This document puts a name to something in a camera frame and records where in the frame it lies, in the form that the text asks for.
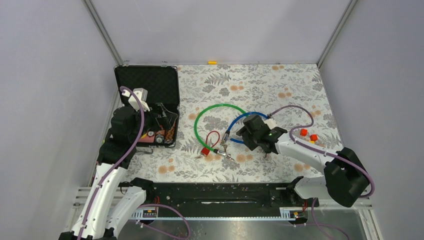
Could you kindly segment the blue cable lock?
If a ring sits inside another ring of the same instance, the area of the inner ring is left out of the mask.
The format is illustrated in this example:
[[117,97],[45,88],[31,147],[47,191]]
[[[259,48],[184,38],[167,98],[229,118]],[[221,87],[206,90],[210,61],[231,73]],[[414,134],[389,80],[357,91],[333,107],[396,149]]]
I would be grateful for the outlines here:
[[241,115],[237,116],[237,117],[236,117],[236,118],[235,118],[235,119],[234,119],[234,120],[233,120],[233,121],[229,124],[228,128],[225,130],[224,135],[223,135],[223,137],[222,137],[222,140],[221,140],[220,144],[221,144],[221,145],[226,145],[226,144],[227,144],[227,141],[230,139],[230,134],[231,134],[231,132],[232,132],[233,127],[234,127],[234,126],[236,126],[236,125],[240,125],[240,124],[241,124],[241,122],[242,122],[242,120],[243,120],[245,117],[248,117],[248,116],[251,116],[251,115],[258,115],[258,116],[263,117],[264,119],[268,119],[268,118],[269,118],[266,114],[261,113],[261,112],[257,112],[257,111],[250,111],[250,112],[246,112],[246,113],[243,113],[243,114],[241,114]]

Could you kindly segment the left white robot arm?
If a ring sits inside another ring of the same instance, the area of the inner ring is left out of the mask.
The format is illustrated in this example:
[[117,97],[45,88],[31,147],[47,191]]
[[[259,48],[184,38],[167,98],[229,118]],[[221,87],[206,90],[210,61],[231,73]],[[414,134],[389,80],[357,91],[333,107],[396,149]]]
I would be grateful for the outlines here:
[[168,111],[161,103],[149,109],[126,105],[113,112],[87,201],[71,230],[62,232],[59,239],[116,240],[139,206],[157,202],[153,182],[136,177],[130,181],[123,198],[112,207],[139,140],[146,133],[171,129],[177,118],[177,113]]

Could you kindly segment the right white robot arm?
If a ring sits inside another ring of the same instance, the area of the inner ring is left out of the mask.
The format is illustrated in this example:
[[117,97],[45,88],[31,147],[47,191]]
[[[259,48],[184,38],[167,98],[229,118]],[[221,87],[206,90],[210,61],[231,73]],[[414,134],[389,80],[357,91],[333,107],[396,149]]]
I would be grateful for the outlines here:
[[296,138],[292,132],[276,126],[273,119],[263,120],[252,114],[243,120],[236,132],[250,150],[260,147],[265,153],[291,157],[319,171],[320,177],[295,178],[287,186],[287,201],[293,206],[306,199],[331,198],[344,207],[351,207],[372,181],[356,153],[350,148],[333,151]]

